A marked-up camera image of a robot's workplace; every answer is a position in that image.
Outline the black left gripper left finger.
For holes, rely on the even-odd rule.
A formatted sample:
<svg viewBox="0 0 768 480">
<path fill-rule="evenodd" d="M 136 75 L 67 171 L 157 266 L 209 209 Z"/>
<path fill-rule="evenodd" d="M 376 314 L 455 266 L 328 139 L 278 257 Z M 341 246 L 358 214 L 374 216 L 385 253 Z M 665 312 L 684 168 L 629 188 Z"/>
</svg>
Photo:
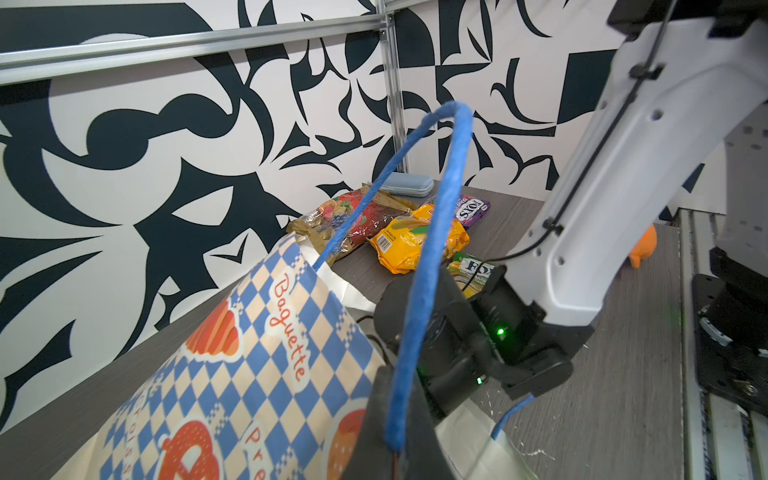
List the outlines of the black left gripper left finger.
<svg viewBox="0 0 768 480">
<path fill-rule="evenodd" d="M 341 476 L 343 480 L 396 478 L 396 454 L 385 441 L 392 379 L 391 366 L 377 370 L 356 446 Z"/>
</svg>

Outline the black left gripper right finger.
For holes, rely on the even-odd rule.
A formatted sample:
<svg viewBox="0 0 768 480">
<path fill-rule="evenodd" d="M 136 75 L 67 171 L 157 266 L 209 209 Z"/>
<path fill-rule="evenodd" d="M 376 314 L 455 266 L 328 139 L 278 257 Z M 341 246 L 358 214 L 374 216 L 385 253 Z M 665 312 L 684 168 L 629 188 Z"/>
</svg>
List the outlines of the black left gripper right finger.
<svg viewBox="0 0 768 480">
<path fill-rule="evenodd" d="M 405 427 L 405 445 L 398 456 L 399 479 L 449 480 L 454 474 L 443 453 L 421 382 L 413 378 Z"/>
</svg>

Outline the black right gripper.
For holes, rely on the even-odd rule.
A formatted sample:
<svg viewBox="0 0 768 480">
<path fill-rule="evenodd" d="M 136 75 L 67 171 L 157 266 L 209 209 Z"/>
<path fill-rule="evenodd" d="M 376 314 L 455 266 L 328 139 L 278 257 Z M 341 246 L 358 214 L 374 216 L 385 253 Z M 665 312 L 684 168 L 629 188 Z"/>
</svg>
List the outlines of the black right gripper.
<svg viewBox="0 0 768 480">
<path fill-rule="evenodd" d="M 398 353 L 414 276 L 392 281 L 374 312 L 374 327 L 386 347 Z M 446 417 L 482 385 L 486 372 L 475 358 L 472 338 L 480 320 L 448 270 L 440 271 L 432 314 L 416 372 L 431 414 Z"/>
</svg>

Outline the green Fox's candy bag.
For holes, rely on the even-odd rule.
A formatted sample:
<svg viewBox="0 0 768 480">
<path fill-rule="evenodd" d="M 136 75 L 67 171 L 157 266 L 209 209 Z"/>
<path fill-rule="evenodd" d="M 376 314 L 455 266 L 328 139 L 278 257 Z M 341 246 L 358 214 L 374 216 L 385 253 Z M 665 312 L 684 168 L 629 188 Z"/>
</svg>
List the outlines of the green Fox's candy bag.
<svg viewBox="0 0 768 480">
<path fill-rule="evenodd" d="M 483 290 L 495 267 L 495 264 L 486 263 L 473 255 L 456 252 L 447 269 L 464 297 L 469 299 Z"/>
</svg>

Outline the yellow snack bag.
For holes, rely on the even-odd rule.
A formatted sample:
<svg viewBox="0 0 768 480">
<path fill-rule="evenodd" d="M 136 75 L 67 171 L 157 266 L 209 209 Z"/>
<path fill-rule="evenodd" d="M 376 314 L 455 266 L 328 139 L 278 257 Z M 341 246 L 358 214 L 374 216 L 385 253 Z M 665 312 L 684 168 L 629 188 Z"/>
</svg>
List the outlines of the yellow snack bag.
<svg viewBox="0 0 768 480">
<path fill-rule="evenodd" d="M 417 268 L 433 212 L 432 204 L 422 205 L 396 217 L 369 240 L 379 263 L 392 274 L 408 274 Z"/>
</svg>

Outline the checkered paper bag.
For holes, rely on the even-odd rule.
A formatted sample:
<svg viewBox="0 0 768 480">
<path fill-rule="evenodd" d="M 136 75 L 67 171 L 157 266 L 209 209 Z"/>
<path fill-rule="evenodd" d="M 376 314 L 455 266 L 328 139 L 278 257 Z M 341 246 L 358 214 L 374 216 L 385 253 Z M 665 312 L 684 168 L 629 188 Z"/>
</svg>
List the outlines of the checkered paper bag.
<svg viewBox="0 0 768 480">
<path fill-rule="evenodd" d="M 393 368 L 385 441 L 398 456 L 430 320 L 440 249 L 472 136 L 449 102 L 409 136 L 454 121 L 435 216 L 408 296 L 394 363 L 336 294 L 326 256 L 283 238 L 145 384 L 59 470 L 61 479 L 342 479 L 377 370 Z M 463 406 L 435 433 L 454 479 L 529 479 L 500 427 Z"/>
</svg>

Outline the purple candy bag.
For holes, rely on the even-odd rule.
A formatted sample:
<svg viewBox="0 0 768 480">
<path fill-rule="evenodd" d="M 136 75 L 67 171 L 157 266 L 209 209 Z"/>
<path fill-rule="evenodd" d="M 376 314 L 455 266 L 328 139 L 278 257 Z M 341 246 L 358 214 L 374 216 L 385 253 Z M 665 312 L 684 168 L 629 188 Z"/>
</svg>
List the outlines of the purple candy bag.
<svg viewBox="0 0 768 480">
<path fill-rule="evenodd" d="M 454 217 L 468 230 L 487 214 L 490 207 L 491 203 L 487 200 L 462 195 L 457 201 Z"/>
</svg>

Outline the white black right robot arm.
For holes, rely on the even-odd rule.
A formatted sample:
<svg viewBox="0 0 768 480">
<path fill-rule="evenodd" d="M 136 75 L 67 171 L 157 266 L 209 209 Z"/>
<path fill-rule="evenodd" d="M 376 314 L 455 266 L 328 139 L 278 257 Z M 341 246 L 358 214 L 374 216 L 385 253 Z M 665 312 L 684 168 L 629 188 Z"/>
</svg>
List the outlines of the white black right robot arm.
<svg viewBox="0 0 768 480">
<path fill-rule="evenodd" d="M 626 39 L 598 107 L 527 236 L 471 297 L 442 265 L 471 114 L 451 102 L 425 118 L 455 128 L 417 270 L 389 285 L 375 312 L 398 357 L 392 422 L 415 397 L 443 418 L 487 378 L 514 399 L 564 383 L 631 249 L 767 98 L 763 1 L 620 1 L 608 22 Z"/>
</svg>

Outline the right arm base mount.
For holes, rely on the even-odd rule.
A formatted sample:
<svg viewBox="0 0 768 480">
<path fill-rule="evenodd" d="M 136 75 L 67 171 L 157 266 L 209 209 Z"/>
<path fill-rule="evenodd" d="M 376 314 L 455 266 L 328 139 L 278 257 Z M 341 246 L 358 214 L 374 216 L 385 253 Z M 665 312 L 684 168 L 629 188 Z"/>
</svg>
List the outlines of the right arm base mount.
<svg viewBox="0 0 768 480">
<path fill-rule="evenodd" d="M 706 391 L 767 414 L 767 277 L 709 252 L 710 275 L 692 280 L 696 376 Z"/>
</svg>

